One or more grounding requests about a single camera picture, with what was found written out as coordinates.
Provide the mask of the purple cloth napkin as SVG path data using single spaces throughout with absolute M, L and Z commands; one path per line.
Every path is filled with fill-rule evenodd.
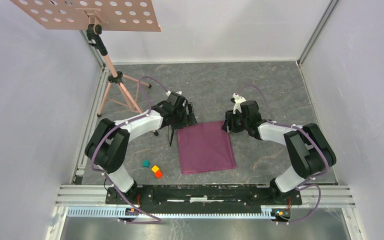
M 235 169 L 231 139 L 223 121 L 188 126 L 177 131 L 179 164 L 183 175 Z

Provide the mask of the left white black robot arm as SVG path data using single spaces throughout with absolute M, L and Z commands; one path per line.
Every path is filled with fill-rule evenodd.
M 93 171 L 102 173 L 118 190 L 125 204 L 137 198 L 136 182 L 124 166 L 129 143 L 149 132 L 163 128 L 172 131 L 197 125 L 194 106 L 182 94 L 170 92 L 168 98 L 134 117 L 112 121 L 102 119 L 88 141 L 84 154 Z

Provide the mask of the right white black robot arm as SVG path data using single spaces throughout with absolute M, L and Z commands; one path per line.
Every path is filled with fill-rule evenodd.
M 317 124 L 283 124 L 263 119 L 256 101 L 241 96 L 230 100 L 234 106 L 225 113 L 223 131 L 246 131 L 256 140 L 281 144 L 287 149 L 290 167 L 269 184 L 268 196 L 273 203 L 282 204 L 293 190 L 302 189 L 308 180 L 327 173 L 336 164 L 336 155 Z

